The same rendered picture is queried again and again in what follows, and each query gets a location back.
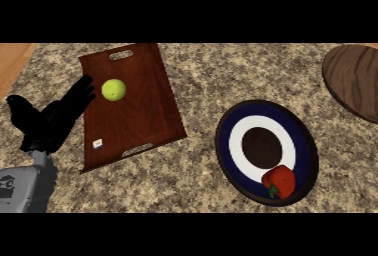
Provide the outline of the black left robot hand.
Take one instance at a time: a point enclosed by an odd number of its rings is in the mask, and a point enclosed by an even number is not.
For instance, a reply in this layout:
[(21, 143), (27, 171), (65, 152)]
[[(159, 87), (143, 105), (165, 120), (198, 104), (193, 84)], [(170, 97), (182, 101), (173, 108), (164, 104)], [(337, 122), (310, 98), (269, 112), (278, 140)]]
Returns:
[(6, 102), (10, 108), (10, 121), (24, 133), (19, 149), (24, 152), (55, 153), (71, 133), (75, 121), (96, 98), (92, 77), (84, 75), (61, 100), (53, 101), (38, 111), (19, 95), (10, 95)]

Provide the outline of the blue and white plate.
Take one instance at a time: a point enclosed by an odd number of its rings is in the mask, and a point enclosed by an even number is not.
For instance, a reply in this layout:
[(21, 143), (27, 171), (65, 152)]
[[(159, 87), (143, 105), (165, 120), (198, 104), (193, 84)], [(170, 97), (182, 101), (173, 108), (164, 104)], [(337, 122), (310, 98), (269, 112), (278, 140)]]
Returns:
[[(214, 141), (223, 173), (251, 200), (282, 207), (307, 196), (319, 173), (317, 148), (304, 123), (283, 106), (266, 100), (238, 103), (220, 119)], [(295, 175), (286, 199), (269, 197), (261, 181), (279, 165)]]

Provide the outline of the brown wooden bowl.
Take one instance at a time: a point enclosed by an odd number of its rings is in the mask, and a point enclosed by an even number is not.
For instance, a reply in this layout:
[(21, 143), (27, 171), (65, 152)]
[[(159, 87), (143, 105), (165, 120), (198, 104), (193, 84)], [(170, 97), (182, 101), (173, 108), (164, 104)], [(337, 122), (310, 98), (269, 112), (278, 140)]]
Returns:
[(357, 44), (332, 48), (323, 58), (322, 76), (341, 106), (378, 124), (378, 49)]

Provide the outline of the brown wooden cutting board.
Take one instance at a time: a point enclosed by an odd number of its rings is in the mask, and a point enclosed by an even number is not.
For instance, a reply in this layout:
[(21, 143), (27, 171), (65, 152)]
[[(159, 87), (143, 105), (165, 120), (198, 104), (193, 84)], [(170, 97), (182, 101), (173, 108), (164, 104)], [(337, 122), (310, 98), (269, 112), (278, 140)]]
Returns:
[[(97, 94), (84, 112), (84, 171), (125, 158), (140, 145), (156, 148), (186, 137), (159, 48), (131, 44), (80, 58)], [(102, 85), (118, 79), (127, 92), (111, 102)]]

